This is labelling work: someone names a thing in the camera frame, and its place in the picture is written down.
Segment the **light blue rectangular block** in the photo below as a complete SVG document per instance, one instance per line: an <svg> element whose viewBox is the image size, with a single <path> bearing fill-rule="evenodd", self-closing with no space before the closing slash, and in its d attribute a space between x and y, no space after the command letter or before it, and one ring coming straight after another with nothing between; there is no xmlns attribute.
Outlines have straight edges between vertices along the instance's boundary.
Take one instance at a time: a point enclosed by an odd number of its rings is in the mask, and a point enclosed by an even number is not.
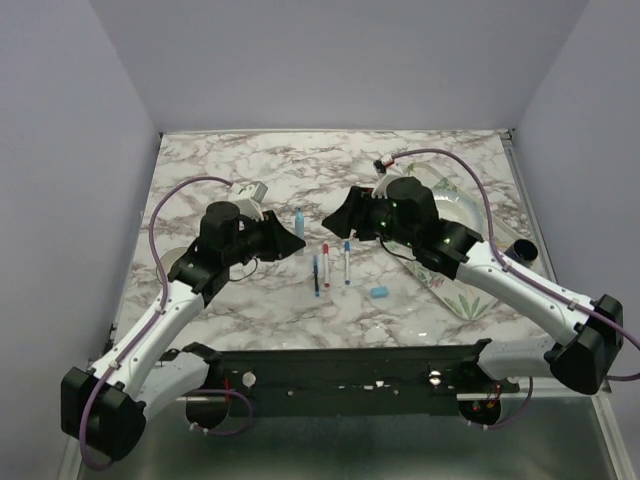
<svg viewBox="0 0 640 480"><path fill-rule="evenodd" d="M294 216L294 230L295 230L295 235L300 239L304 239L304 225L305 225L304 214L302 210L298 208Z"/></svg>

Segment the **white marker blue end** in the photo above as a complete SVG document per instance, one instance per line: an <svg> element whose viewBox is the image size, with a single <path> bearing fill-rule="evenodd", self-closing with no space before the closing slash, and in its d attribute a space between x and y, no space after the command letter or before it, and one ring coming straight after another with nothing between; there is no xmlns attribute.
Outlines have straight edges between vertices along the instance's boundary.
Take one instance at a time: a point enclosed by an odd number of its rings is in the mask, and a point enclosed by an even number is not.
<svg viewBox="0 0 640 480"><path fill-rule="evenodd" d="M350 261L351 245L349 240L345 241L343 252L344 252L344 283L345 285L350 285L351 284L351 261Z"/></svg>

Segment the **white marker red tip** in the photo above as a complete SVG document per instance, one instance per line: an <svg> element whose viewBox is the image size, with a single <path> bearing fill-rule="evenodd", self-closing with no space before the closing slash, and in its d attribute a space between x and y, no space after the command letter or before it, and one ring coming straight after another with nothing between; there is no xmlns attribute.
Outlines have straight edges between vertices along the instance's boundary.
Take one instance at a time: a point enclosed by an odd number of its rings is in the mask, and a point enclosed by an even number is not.
<svg viewBox="0 0 640 480"><path fill-rule="evenodd" d="M323 266L323 284L325 288L329 288L331 284L330 250L329 250L329 244L327 242L324 242L322 245L322 266Z"/></svg>

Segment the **blue transparent gel pen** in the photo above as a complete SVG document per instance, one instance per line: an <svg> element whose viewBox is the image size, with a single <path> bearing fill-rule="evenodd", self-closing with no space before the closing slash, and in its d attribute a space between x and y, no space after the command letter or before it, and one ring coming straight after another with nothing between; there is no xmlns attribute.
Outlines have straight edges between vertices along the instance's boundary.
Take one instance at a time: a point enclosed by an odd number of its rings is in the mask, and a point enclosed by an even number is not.
<svg viewBox="0 0 640 480"><path fill-rule="evenodd" d="M320 282L319 282L319 258L314 254L312 258L313 268L313 281L314 281L314 295L316 298L320 297Z"/></svg>

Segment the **light blue eraser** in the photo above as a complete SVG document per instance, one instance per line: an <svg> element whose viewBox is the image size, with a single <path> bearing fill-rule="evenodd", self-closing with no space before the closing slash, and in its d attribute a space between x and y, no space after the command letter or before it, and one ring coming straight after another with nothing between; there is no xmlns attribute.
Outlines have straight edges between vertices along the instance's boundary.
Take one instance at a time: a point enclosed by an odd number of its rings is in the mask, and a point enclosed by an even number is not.
<svg viewBox="0 0 640 480"><path fill-rule="evenodd" d="M378 286L370 290L370 296L373 299L386 298L388 295L389 295L389 290L386 286Z"/></svg>

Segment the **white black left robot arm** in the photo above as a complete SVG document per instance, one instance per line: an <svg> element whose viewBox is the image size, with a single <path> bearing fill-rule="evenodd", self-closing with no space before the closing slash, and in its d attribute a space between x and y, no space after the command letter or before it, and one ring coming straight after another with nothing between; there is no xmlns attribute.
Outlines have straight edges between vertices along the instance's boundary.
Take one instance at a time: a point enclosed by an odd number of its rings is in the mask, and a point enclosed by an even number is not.
<svg viewBox="0 0 640 480"><path fill-rule="evenodd" d="M160 273L162 287L153 304L111 350L86 370L72 368L62 380L61 427L79 441L85 464L101 469L92 451L110 462L125 458L147 421L180 396L214 393L222 380L217 365L181 351L163 366L162 355L229 282L231 267L283 260L305 245L272 211L244 210L237 202L210 204L186 253Z"/></svg>

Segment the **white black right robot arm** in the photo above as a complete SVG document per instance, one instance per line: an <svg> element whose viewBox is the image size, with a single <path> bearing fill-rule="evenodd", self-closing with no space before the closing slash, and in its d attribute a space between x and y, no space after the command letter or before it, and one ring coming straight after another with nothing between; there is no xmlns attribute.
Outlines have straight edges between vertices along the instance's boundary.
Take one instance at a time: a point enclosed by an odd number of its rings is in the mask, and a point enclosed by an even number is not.
<svg viewBox="0 0 640 480"><path fill-rule="evenodd" d="M432 191L414 177L387 175L373 188L352 187L322 225L341 239L408 247L423 267L483 290L546 332L538 340L490 341L460 367L471 391L509 377L542 377L592 395L622 347L616 299L594 301L502 257L479 233L441 218Z"/></svg>

